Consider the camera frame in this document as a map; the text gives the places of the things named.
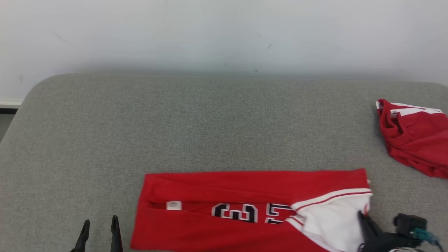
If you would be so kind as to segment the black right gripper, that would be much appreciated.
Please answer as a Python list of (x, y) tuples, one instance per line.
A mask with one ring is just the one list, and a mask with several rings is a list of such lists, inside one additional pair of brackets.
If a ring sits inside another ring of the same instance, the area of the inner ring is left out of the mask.
[(398, 233), (383, 233), (375, 221), (362, 211), (357, 212), (357, 218), (363, 236), (363, 243), (358, 252), (389, 252), (402, 247), (416, 248), (421, 246), (421, 240), (403, 236)]

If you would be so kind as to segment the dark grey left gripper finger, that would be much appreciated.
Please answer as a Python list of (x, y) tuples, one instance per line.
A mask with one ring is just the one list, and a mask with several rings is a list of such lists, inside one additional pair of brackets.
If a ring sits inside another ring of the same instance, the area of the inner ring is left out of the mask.
[(71, 252), (85, 252), (86, 242), (89, 239), (90, 232), (90, 220), (86, 219), (83, 228), (80, 231), (80, 235), (77, 239), (77, 242)]
[(112, 239), (111, 239), (110, 252), (124, 252), (119, 226), (119, 219), (117, 215), (113, 215), (112, 217), (111, 233), (112, 233)]

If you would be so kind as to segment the red shorts white trim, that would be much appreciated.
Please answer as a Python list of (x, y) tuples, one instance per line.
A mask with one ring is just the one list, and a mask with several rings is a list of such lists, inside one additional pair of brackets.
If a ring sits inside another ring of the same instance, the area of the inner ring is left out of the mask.
[(376, 101), (388, 154), (429, 176), (448, 179), (448, 115), (430, 107)]

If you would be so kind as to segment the red basketball jersey white sleeves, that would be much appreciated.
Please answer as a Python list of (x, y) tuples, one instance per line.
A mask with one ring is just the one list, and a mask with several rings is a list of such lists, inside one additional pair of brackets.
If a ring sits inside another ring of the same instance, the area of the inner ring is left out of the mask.
[(130, 247), (174, 252), (357, 252), (364, 169), (147, 174)]

